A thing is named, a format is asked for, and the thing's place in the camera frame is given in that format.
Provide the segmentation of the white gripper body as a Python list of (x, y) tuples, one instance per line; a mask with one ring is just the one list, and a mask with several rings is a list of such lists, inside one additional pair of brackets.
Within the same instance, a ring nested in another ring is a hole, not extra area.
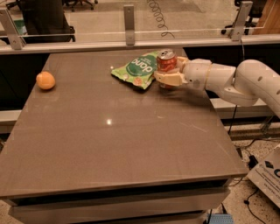
[(183, 69), (187, 87), (194, 90), (203, 90), (211, 65), (212, 62), (207, 59), (189, 60)]

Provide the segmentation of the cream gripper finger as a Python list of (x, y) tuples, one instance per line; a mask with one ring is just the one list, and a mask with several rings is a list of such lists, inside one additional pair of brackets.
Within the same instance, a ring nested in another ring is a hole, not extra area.
[(187, 83), (185, 75), (181, 73), (178, 68), (168, 72), (156, 70), (154, 72), (154, 77), (158, 82), (172, 87), (178, 87)]
[(177, 68), (180, 72), (184, 70), (185, 65), (188, 63), (189, 59), (187, 57), (177, 57)]

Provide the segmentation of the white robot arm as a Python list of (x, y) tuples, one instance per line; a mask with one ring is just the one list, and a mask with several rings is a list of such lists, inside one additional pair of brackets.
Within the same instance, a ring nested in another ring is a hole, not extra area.
[(246, 59), (238, 66), (216, 64), (208, 59), (178, 57), (176, 68), (154, 72), (162, 84), (208, 90), (226, 102), (250, 107), (261, 99), (280, 117), (280, 75), (259, 60)]

